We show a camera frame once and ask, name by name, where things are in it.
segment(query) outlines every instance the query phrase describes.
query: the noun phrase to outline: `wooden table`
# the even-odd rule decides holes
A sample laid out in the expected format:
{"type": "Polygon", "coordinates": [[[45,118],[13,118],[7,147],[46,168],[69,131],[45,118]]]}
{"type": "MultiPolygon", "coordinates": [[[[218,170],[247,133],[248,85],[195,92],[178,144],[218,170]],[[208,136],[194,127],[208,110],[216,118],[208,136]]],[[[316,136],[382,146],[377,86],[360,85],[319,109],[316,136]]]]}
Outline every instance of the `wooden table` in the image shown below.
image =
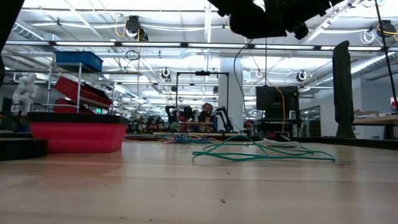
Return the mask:
{"type": "Polygon", "coordinates": [[[338,162],[192,162],[204,146],[134,141],[0,162],[0,223],[397,223],[398,151],[305,146],[338,162]]]}
{"type": "Polygon", "coordinates": [[[375,118],[358,118],[353,125],[356,126],[384,126],[386,127],[386,139],[394,140],[394,127],[398,125],[398,115],[381,116],[375,118]]]}

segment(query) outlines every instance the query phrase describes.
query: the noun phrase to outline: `red object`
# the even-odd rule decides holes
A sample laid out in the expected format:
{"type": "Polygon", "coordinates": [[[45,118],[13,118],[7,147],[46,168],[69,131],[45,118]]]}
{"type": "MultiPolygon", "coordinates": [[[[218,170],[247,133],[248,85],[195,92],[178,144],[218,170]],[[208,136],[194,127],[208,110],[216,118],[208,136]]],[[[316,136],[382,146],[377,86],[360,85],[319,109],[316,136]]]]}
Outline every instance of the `red object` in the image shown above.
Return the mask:
{"type": "MultiPolygon", "coordinates": [[[[55,101],[56,105],[75,105],[76,103],[70,100],[62,99],[59,98],[55,101]]],[[[67,106],[54,106],[52,110],[56,113],[76,113],[76,108],[75,107],[67,107],[67,106]]],[[[91,110],[89,110],[87,107],[80,105],[79,107],[79,113],[86,113],[86,114],[95,114],[91,110]]]]}
{"type": "Polygon", "coordinates": [[[121,148],[128,119],[108,114],[28,113],[35,139],[50,153],[102,153],[121,148]]]}
{"type": "MultiPolygon", "coordinates": [[[[90,90],[91,88],[88,86],[81,85],[80,86],[80,102],[86,105],[95,106],[97,108],[108,109],[112,105],[112,100],[109,98],[105,98],[90,90]],[[99,106],[92,101],[105,104],[107,106],[99,106]]],[[[69,80],[65,77],[60,77],[55,84],[54,88],[58,90],[60,93],[64,94],[66,97],[70,98],[72,101],[77,102],[77,90],[78,84],[72,80],[69,80]]]]}

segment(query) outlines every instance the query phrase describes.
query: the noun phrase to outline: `teal cable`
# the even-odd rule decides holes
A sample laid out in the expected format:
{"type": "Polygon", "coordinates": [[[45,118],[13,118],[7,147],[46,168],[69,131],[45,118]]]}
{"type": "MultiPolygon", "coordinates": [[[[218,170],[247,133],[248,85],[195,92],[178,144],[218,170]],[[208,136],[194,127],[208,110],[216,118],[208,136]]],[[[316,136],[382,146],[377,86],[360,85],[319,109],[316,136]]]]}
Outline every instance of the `teal cable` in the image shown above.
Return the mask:
{"type": "Polygon", "coordinates": [[[222,143],[206,146],[203,149],[203,152],[202,151],[192,152],[192,155],[194,155],[192,160],[194,160],[197,156],[206,155],[206,156],[218,157],[221,159],[227,159],[227,160],[231,160],[231,161],[250,161],[250,160],[255,160],[255,159],[311,159],[311,160],[319,160],[319,161],[333,161],[333,162],[336,161],[336,159],[331,154],[329,154],[327,152],[313,151],[313,150],[303,147],[303,146],[301,146],[300,149],[294,149],[294,151],[295,151],[295,153],[281,151],[280,147],[263,146],[261,144],[254,142],[253,140],[249,139],[247,136],[231,136],[227,140],[223,141],[222,143]],[[250,143],[229,143],[234,138],[245,138],[248,141],[250,141],[250,143]],[[259,155],[259,154],[235,153],[235,152],[225,152],[225,153],[212,152],[221,146],[257,146],[264,154],[259,155]],[[268,153],[266,152],[266,149],[281,153],[283,155],[282,156],[269,156],[268,153]],[[312,157],[315,154],[324,154],[328,157],[312,157]],[[233,158],[233,157],[229,157],[229,156],[244,156],[244,157],[243,158],[233,158]]]}

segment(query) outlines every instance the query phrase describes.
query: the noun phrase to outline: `white pillar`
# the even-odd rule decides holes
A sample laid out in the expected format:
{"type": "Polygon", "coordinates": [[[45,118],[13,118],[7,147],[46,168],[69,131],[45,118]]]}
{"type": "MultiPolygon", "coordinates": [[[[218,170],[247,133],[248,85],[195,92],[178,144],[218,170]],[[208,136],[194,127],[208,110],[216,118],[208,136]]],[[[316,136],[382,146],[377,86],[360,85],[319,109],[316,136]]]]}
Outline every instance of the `white pillar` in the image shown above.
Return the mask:
{"type": "MultiPolygon", "coordinates": [[[[229,96],[227,97],[227,77],[218,75],[218,107],[227,105],[228,98],[228,116],[233,123],[234,131],[238,132],[243,129],[243,95],[239,89],[239,84],[234,75],[234,58],[220,59],[220,72],[229,72],[229,96]]],[[[241,59],[237,58],[235,62],[235,70],[238,81],[243,86],[242,64],[241,59]]],[[[222,121],[218,120],[218,130],[224,129],[222,121]]]]}

